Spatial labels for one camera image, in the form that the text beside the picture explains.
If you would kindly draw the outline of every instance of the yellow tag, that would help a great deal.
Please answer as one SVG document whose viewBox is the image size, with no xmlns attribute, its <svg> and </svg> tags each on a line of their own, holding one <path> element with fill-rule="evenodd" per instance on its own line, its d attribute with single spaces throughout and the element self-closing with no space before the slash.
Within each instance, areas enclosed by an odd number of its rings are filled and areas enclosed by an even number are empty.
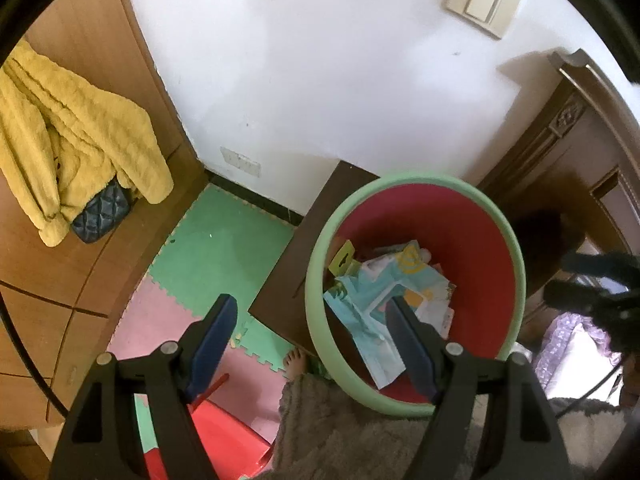
<svg viewBox="0 0 640 480">
<path fill-rule="evenodd" d="M 419 306 L 421 306 L 424 298 L 417 292 L 414 292 L 408 288 L 404 291 L 404 300 L 406 301 L 407 305 L 413 308 L 418 308 Z"/>
<path fill-rule="evenodd" d="M 351 265 L 351 261 L 353 261 L 353 255 L 356 253 L 356 249 L 353 247 L 351 240 L 347 240 L 340 250 L 335 253 L 334 259 L 331 260 L 329 264 L 329 272 L 334 276 L 343 275 L 349 265 Z"/>
<path fill-rule="evenodd" d="M 396 260 L 398 268 L 405 274 L 415 274 L 427 266 L 420 256 L 420 251 L 413 244 L 407 245 L 401 253 L 398 253 Z"/>
</svg>

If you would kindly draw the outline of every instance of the yellow jacket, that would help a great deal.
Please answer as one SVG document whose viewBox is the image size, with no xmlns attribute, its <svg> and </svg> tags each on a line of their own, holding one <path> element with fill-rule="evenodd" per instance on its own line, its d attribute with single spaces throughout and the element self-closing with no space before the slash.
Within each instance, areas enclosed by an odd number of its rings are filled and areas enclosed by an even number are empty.
<svg viewBox="0 0 640 480">
<path fill-rule="evenodd" d="M 49 247 L 114 175 L 152 204 L 174 186 L 142 108 L 25 40 L 0 69 L 0 169 Z"/>
</svg>

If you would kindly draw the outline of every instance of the trash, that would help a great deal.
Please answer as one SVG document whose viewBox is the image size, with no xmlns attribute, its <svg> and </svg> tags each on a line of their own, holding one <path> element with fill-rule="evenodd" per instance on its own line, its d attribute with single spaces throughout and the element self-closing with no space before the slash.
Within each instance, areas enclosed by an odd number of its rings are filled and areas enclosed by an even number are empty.
<svg viewBox="0 0 640 480">
<path fill-rule="evenodd" d="M 353 261 L 353 255 L 356 249 L 353 247 L 351 240 L 347 240 L 344 245 L 335 253 L 334 259 L 329 264 L 329 272 L 334 276 L 343 275 Z"/>
<path fill-rule="evenodd" d="M 378 389 L 391 384 L 404 363 L 386 328 L 388 301 L 402 296 L 421 322 L 447 338 L 453 320 L 449 301 L 455 285 L 433 266 L 431 253 L 416 240 L 379 248 L 353 272 L 337 276 L 324 299 L 349 330 Z"/>
</svg>

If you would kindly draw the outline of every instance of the red plastic stool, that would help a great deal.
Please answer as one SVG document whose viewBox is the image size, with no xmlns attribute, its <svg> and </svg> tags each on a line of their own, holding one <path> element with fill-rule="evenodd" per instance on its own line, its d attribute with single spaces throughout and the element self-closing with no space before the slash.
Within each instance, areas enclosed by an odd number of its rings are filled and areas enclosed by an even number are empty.
<svg viewBox="0 0 640 480">
<path fill-rule="evenodd" d="M 191 418 L 220 480 L 251 478 L 269 463 L 273 447 L 244 422 L 207 400 L 228 378 L 229 374 L 222 375 L 194 401 Z M 167 480 L 157 447 L 145 453 L 145 461 L 151 480 Z"/>
</svg>

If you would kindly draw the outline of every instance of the fuzzy gray blanket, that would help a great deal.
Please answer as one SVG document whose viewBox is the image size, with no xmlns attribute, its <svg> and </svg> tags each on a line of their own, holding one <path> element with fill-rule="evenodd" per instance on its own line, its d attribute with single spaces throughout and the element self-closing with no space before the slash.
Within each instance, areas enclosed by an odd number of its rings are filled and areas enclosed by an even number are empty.
<svg viewBox="0 0 640 480">
<path fill-rule="evenodd" d="M 580 480 L 600 465 L 625 424 L 620 410 L 593 404 L 587 410 L 560 420 L 574 477 Z M 456 479 L 470 476 L 485 411 L 486 399 L 478 397 Z M 351 399 L 335 383 L 309 374 L 284 387 L 280 416 L 273 468 L 259 475 L 260 480 L 401 479 L 428 425 L 426 419 L 381 415 Z"/>
</svg>

